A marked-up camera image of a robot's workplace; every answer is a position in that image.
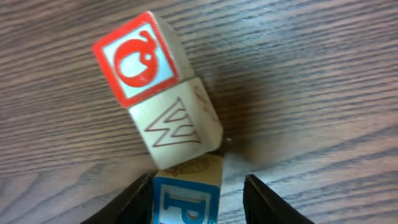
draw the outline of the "natural wood block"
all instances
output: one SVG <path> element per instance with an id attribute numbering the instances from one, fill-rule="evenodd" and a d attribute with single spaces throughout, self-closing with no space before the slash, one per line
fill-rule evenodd
<path id="1" fill-rule="evenodd" d="M 106 35 L 93 51 L 125 108 L 194 76 L 179 38 L 152 12 Z"/>
<path id="2" fill-rule="evenodd" d="M 216 223 L 223 159 L 204 154 L 154 179 L 154 223 Z"/>
<path id="3" fill-rule="evenodd" d="M 128 109 L 159 169 L 217 149 L 223 127 L 199 78 Z"/>

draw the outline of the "wooden surface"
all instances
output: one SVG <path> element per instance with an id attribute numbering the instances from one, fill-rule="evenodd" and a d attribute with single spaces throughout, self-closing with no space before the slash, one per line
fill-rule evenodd
<path id="1" fill-rule="evenodd" d="M 254 173 L 317 223 L 398 222 L 398 1 L 0 1 L 0 223 L 79 223 L 154 164 L 91 45 L 144 10 L 226 130 L 220 223 Z"/>

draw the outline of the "wooden block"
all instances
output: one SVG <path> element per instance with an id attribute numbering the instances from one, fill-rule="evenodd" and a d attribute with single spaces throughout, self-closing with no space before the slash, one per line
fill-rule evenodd
<path id="1" fill-rule="evenodd" d="M 125 108 L 194 76 L 175 32 L 151 12 L 103 37 L 93 51 Z"/>
<path id="2" fill-rule="evenodd" d="M 223 127 L 199 78 L 128 109 L 159 169 L 217 149 Z"/>
<path id="3" fill-rule="evenodd" d="M 223 159 L 204 154 L 167 170 L 154 179 L 154 224 L 216 223 Z"/>

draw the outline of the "wooden table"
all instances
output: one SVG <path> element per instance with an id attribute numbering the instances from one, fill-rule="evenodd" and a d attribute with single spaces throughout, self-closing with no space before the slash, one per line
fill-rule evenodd
<path id="1" fill-rule="evenodd" d="M 0 2 L 0 223 L 79 223 L 154 169 L 91 53 L 145 10 L 225 127 L 219 223 L 256 174 L 317 223 L 398 222 L 398 1 Z"/>

